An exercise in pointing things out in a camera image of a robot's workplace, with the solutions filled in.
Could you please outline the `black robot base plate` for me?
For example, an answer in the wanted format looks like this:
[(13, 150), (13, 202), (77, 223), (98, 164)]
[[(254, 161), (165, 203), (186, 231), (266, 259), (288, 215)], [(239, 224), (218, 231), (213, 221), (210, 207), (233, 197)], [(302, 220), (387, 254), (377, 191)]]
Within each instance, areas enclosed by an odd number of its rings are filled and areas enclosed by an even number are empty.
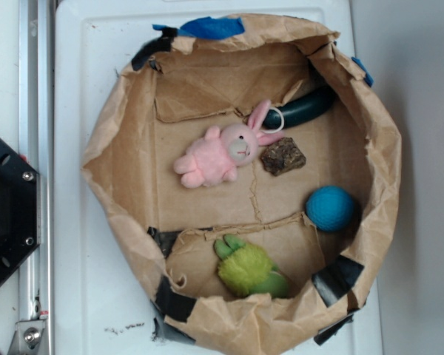
[(0, 287), (38, 247), (38, 177), (0, 138)]

